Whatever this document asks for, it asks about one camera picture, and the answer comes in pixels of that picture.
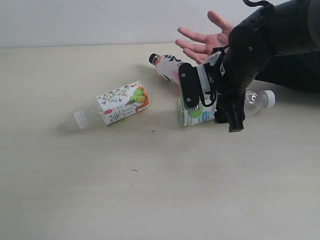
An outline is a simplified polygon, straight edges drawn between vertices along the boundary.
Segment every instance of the palm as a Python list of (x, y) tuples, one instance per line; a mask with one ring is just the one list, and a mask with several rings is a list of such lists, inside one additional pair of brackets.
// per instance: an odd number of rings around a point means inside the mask
[(180, 39), (175, 41), (175, 43), (183, 49), (184, 54), (198, 64), (202, 64), (205, 59), (211, 55), (213, 48), (228, 45), (228, 37), (233, 29), (233, 26), (230, 23), (223, 20), (214, 11), (208, 12), (208, 18), (213, 24), (221, 28), (221, 33), (205, 35), (184, 27), (179, 27), (179, 33), (197, 43), (190, 43)]

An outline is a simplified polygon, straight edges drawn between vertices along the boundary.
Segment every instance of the bottle cap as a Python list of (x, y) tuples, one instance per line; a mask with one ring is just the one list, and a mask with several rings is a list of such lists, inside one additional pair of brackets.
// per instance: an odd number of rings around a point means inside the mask
[(85, 129), (88, 127), (88, 121), (84, 111), (79, 110), (74, 113), (74, 117), (80, 129)]
[(154, 65), (154, 59), (155, 57), (157, 57), (158, 54), (152, 53), (149, 57), (149, 63), (151, 63), (152, 65)]
[(268, 105), (266, 107), (267, 108), (273, 107), (276, 103), (275, 93), (271, 90), (265, 90), (264, 92), (268, 96)]

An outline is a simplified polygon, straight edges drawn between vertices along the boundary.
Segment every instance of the white bottle cap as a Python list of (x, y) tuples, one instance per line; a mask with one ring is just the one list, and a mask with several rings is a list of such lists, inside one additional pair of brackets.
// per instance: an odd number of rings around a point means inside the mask
[(264, 92), (268, 96), (268, 105), (266, 107), (267, 108), (273, 107), (276, 103), (275, 93), (271, 90), (265, 90)]
[(82, 110), (76, 111), (74, 113), (74, 117), (80, 129), (85, 129), (86, 127), (88, 127), (88, 121), (84, 111)]

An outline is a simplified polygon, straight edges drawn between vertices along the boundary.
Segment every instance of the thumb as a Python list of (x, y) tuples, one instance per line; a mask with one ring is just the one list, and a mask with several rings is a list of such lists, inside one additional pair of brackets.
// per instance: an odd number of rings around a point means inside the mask
[(207, 13), (208, 19), (215, 25), (217, 25), (223, 32), (231, 32), (233, 26), (231, 23), (225, 21), (218, 13), (215, 11), (208, 11)]

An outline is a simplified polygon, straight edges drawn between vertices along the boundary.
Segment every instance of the black sleeve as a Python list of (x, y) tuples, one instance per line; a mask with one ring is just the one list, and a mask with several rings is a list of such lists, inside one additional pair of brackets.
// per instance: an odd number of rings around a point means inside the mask
[(320, 93), (320, 51), (276, 56), (255, 78), (307, 93)]

